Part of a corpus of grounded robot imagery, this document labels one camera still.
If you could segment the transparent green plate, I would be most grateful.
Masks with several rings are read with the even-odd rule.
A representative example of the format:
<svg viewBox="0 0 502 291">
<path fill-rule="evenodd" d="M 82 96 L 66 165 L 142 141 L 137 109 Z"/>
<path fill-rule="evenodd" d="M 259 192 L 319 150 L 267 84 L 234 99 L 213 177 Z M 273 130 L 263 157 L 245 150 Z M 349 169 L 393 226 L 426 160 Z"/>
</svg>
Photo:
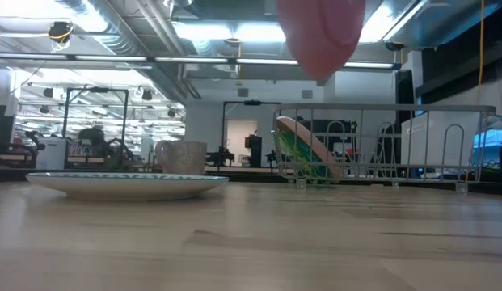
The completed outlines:
<svg viewBox="0 0 502 291">
<path fill-rule="evenodd" d="M 343 176 L 335 155 L 312 132 L 310 121 L 288 116 L 276 118 L 276 145 L 285 156 L 287 167 L 299 175 L 314 178 L 315 183 L 338 183 Z"/>
</svg>

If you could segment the pink plate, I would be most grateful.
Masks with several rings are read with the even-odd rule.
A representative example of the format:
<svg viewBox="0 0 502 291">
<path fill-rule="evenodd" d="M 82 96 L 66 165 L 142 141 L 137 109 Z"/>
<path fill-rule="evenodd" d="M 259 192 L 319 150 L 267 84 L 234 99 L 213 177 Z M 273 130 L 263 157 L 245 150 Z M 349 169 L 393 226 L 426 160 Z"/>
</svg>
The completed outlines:
<svg viewBox="0 0 502 291">
<path fill-rule="evenodd" d="M 277 0 L 291 56 L 313 79 L 334 74 L 355 51 L 366 0 Z"/>
</svg>

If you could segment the white plate blue pattern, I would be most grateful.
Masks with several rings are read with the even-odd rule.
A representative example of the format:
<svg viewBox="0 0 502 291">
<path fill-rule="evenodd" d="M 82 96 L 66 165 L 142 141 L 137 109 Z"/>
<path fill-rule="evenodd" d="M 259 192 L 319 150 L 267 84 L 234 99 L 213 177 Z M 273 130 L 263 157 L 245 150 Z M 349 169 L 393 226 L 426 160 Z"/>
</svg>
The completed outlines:
<svg viewBox="0 0 502 291">
<path fill-rule="evenodd" d="M 181 200 L 229 181 L 227 177 L 159 173 L 35 172 L 27 181 L 64 192 L 70 199 L 103 201 Z"/>
</svg>

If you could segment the grey speckled mug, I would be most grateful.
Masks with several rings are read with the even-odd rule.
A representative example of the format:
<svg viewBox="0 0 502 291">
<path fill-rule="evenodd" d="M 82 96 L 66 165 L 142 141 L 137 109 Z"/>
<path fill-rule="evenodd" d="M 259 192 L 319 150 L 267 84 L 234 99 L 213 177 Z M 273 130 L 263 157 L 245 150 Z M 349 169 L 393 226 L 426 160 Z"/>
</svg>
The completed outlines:
<svg viewBox="0 0 502 291">
<path fill-rule="evenodd" d="M 163 173 L 203 175 L 207 144 L 198 141 L 159 141 L 154 148 Z"/>
</svg>

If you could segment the LED light strip bar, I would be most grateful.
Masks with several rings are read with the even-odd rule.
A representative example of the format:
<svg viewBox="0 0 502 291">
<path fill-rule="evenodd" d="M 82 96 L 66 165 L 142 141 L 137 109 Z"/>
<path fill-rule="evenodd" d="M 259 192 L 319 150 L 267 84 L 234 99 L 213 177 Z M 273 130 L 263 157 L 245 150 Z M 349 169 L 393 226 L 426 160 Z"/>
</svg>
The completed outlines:
<svg viewBox="0 0 502 291">
<path fill-rule="evenodd" d="M 78 55 L 78 54 L 54 54 L 54 53 L 0 53 L 0 59 L 34 60 L 34 61 L 101 61 L 101 62 L 124 62 L 124 63 L 299 66 L 298 62 L 295 60 L 256 59 L 256 58 L 239 58 L 239 57 L 140 57 L 140 56 Z"/>
</svg>

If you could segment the translucent plastic utensil caddy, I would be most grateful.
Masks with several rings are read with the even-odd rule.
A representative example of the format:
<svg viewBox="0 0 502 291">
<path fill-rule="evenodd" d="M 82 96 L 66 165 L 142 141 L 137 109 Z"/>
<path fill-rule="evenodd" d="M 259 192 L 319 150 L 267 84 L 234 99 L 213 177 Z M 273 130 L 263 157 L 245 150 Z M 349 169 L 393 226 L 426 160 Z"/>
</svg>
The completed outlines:
<svg viewBox="0 0 502 291">
<path fill-rule="evenodd" d="M 478 168 L 486 112 L 428 111 L 401 124 L 400 163 L 438 175 L 465 175 Z"/>
</svg>

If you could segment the white box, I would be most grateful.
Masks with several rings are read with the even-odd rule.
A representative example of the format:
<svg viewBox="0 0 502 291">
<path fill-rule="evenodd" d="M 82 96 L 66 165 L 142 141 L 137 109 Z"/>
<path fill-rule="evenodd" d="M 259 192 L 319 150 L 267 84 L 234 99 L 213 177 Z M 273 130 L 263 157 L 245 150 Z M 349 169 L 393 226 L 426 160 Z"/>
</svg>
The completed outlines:
<svg viewBox="0 0 502 291">
<path fill-rule="evenodd" d="M 42 137 L 39 140 L 36 169 L 40 170 L 63 170 L 67 141 L 60 137 Z"/>
</svg>

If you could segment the black aluminium table frame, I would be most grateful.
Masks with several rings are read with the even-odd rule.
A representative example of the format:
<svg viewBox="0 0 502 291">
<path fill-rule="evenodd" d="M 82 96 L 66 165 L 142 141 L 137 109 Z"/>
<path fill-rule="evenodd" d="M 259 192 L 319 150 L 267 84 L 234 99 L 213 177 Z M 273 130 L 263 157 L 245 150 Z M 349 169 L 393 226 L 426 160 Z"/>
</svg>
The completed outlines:
<svg viewBox="0 0 502 291">
<path fill-rule="evenodd" d="M 0 182 L 20 182 L 26 181 L 25 175 L 28 173 L 36 172 L 35 169 L 28 168 L 8 168 L 0 167 Z M 230 182 L 243 182 L 243 183 L 287 183 L 287 179 L 280 177 L 278 174 L 265 174 L 265 173 L 246 173 L 246 172 L 214 172 L 215 175 L 225 176 L 230 179 Z M 343 181 L 343 185 L 360 185 L 369 186 L 374 184 L 381 184 L 383 186 L 391 186 L 391 182 L 382 181 Z M 440 190 L 454 190 L 454 183 L 434 183 L 434 182 L 399 182 L 400 187 L 418 187 L 418 188 L 432 188 Z M 468 192 L 484 193 L 502 196 L 502 183 L 476 183 L 468 185 Z"/>
</svg>

